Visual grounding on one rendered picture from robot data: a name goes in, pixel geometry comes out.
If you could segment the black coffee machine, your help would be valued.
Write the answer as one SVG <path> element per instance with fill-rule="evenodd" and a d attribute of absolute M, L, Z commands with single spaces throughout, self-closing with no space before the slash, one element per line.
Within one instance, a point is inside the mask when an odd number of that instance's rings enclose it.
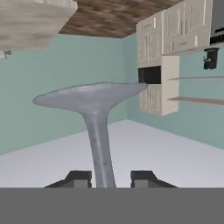
<path fill-rule="evenodd" d="M 212 47 L 205 49 L 206 57 L 204 58 L 204 68 L 213 70 L 217 67 L 219 48 Z"/>

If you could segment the black built-in oven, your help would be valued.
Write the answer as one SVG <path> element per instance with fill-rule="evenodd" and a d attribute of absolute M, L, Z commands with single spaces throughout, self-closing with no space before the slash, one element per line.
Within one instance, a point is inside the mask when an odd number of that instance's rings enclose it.
<path fill-rule="evenodd" d="M 150 66 L 138 69 L 138 81 L 147 84 L 161 83 L 161 66 Z"/>

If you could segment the beige wall shelf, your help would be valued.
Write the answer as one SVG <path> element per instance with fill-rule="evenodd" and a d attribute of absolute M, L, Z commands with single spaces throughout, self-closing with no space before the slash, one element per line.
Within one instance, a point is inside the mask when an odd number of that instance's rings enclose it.
<path fill-rule="evenodd" d="M 179 96 L 179 97 L 169 98 L 168 101 L 204 103 L 204 104 L 224 106 L 224 100 L 220 100 L 220 99 L 192 98 L 192 97 L 181 97 L 181 96 Z"/>
<path fill-rule="evenodd" d="M 217 80 L 224 79 L 224 75 L 218 76 L 199 76 L 199 77 L 178 77 L 170 78 L 168 81 L 203 81 L 203 80 Z"/>

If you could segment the beige run of cupboards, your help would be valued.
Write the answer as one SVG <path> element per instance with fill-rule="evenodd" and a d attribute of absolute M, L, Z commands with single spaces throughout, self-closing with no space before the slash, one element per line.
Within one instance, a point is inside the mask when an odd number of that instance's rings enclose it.
<path fill-rule="evenodd" d="M 213 0 L 183 0 L 164 11 L 163 54 L 209 46 Z"/>

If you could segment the beige tall cupboard unit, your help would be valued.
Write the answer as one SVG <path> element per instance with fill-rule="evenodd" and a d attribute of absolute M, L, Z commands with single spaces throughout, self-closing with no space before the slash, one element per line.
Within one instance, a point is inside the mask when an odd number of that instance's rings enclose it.
<path fill-rule="evenodd" d="M 148 84 L 139 94 L 139 109 L 149 114 L 166 116 L 179 111 L 176 101 L 179 82 L 168 80 L 179 77 L 179 56 L 163 54 L 164 12 L 160 11 L 136 25 L 137 70 L 143 67 L 161 66 L 161 83 Z"/>

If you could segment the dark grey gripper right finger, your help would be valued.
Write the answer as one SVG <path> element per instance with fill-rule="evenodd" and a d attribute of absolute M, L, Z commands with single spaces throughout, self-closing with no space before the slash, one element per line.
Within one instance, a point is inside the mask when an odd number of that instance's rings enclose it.
<path fill-rule="evenodd" d="M 175 188 L 175 185 L 169 184 L 156 177 L 153 171 L 132 171 L 130 173 L 131 188 L 152 188 L 168 187 Z"/>

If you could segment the beige kitchen island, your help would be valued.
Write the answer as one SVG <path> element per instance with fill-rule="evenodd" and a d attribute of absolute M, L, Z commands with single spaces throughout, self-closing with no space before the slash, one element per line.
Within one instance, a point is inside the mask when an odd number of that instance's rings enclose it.
<path fill-rule="evenodd" d="M 74 0 L 0 0 L 0 52 L 48 47 L 77 10 Z"/>

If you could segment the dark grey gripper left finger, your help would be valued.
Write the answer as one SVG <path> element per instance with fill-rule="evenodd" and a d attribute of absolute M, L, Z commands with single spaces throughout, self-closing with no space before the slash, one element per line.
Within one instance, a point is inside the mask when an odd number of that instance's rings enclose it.
<path fill-rule="evenodd" d="M 91 171 L 70 171 L 64 179 L 47 185 L 46 188 L 91 188 L 91 180 Z"/>

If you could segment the grey steel appliance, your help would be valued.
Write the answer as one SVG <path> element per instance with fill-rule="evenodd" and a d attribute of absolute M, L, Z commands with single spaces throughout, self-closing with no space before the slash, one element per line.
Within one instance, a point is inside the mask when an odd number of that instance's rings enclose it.
<path fill-rule="evenodd" d="M 224 42 L 224 0 L 213 0 L 210 44 Z"/>

